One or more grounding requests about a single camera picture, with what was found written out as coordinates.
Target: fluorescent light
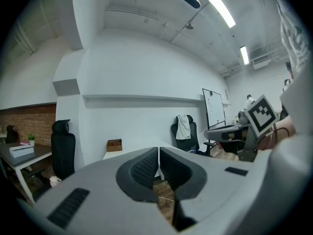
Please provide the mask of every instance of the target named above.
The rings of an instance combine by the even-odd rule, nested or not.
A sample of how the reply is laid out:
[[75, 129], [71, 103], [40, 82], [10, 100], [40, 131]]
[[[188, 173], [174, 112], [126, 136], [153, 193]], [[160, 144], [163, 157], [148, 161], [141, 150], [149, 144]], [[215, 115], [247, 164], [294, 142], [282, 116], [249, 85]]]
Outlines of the fluorescent light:
[[240, 48], [240, 51], [241, 51], [241, 55], [243, 56], [244, 63], [245, 65], [247, 65], [249, 63], [249, 58], [248, 58], [248, 53], [246, 51], [246, 47], [242, 46]]
[[211, 2], [211, 4], [213, 4], [213, 6], [217, 9], [220, 15], [224, 18], [229, 28], [236, 24], [230, 12], [226, 8], [225, 4], [222, 2], [222, 0], [209, 0], [209, 1]]

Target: air conditioner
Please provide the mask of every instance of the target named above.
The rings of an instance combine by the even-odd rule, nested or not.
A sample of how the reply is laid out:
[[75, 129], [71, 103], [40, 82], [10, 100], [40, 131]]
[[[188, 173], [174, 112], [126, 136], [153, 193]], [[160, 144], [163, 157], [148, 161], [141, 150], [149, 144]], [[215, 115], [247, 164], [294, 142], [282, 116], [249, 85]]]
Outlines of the air conditioner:
[[252, 67], [257, 70], [267, 66], [271, 62], [271, 58], [268, 54], [262, 55], [252, 60]]

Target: black chair backrest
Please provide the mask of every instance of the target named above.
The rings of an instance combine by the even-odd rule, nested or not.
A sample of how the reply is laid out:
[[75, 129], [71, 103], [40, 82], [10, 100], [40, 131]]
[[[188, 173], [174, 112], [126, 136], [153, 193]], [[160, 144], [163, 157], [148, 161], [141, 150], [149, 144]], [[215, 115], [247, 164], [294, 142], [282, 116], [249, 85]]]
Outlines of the black chair backrest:
[[8, 125], [6, 127], [6, 138], [5, 138], [5, 143], [15, 143], [19, 139], [19, 134], [13, 130], [14, 125]]
[[194, 122], [193, 118], [190, 115], [187, 115], [190, 125], [190, 139], [185, 140], [177, 140], [176, 139], [176, 133], [178, 130], [178, 117], [176, 117], [176, 123], [172, 124], [171, 131], [174, 135], [174, 138], [176, 140], [177, 148], [183, 151], [189, 151], [192, 149], [199, 150], [199, 142], [198, 142], [198, 136], [197, 136], [197, 125]]
[[75, 172], [74, 155], [76, 138], [72, 133], [68, 133], [67, 120], [59, 120], [52, 125], [51, 149], [52, 167], [55, 175], [60, 179], [65, 179]]

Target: office chair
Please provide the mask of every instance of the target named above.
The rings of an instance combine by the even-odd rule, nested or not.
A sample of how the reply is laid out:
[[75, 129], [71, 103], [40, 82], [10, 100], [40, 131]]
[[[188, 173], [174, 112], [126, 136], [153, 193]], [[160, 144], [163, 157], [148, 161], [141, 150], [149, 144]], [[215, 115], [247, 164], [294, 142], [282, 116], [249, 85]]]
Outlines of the office chair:
[[[52, 168], [55, 175], [60, 179], [65, 179], [75, 172], [74, 170], [74, 154], [76, 138], [72, 133], [68, 133], [67, 120], [59, 120], [52, 125], [51, 150], [52, 150]], [[44, 168], [39, 168], [28, 173], [28, 177], [36, 176], [44, 183], [44, 185], [33, 193], [35, 201], [39, 199], [48, 189], [51, 188], [50, 182], [46, 182], [46, 178], [41, 175]]]
[[190, 115], [187, 115], [187, 117], [188, 117], [189, 125], [190, 125], [190, 139], [185, 139], [185, 140], [177, 140], [176, 139], [176, 133], [178, 130], [178, 117], [176, 117], [175, 124], [172, 124], [172, 126], [171, 126], [171, 131], [172, 131], [174, 138], [176, 140], [177, 148], [180, 150], [183, 150], [183, 151], [190, 151], [192, 149], [195, 149], [196, 150], [195, 154], [207, 156], [207, 157], [212, 157], [210, 155], [210, 149], [212, 147], [215, 147], [216, 145], [213, 143], [204, 142], [204, 144], [207, 145], [206, 151], [205, 152], [199, 151], [200, 146], [199, 146], [198, 136], [197, 136], [197, 125]]
[[19, 134], [13, 130], [14, 125], [8, 125], [6, 127], [6, 138], [5, 138], [5, 143], [15, 143], [19, 139]]

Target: floor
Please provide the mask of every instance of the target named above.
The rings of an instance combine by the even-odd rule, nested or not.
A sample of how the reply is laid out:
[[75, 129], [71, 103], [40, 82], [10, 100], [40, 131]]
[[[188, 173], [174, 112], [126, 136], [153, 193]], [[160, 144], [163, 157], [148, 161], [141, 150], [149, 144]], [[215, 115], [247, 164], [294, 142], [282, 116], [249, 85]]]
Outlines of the floor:
[[[238, 156], [232, 153], [226, 153], [224, 150], [219, 149], [218, 147], [215, 147], [211, 150], [211, 155], [218, 159], [225, 159], [225, 160], [234, 160], [238, 161]], [[42, 173], [42, 175], [46, 178], [50, 178], [51, 176], [54, 176], [53, 169], [52, 169], [52, 157], [45, 158], [44, 160], [41, 160], [34, 165], [32, 165], [33, 169], [39, 168], [39, 167], [45, 167], [46, 170]], [[22, 174], [26, 174], [26, 169], [22, 170]], [[42, 182], [36, 178], [25, 178], [25, 181], [30, 189], [31, 192], [34, 192], [37, 190], [40, 186], [42, 186]], [[25, 197], [27, 202], [31, 204], [30, 200], [26, 196], [19, 180], [17, 179], [16, 175], [12, 173], [9, 176], [9, 179], [11, 182], [16, 186], [16, 188], [22, 193], [22, 195]], [[167, 181], [161, 181], [157, 180], [154, 183], [153, 191], [155, 191], [159, 196], [159, 202], [158, 202], [158, 208], [163, 214], [163, 216], [166, 218], [166, 220], [171, 224], [174, 214], [174, 193], [172, 189], [170, 188]]]

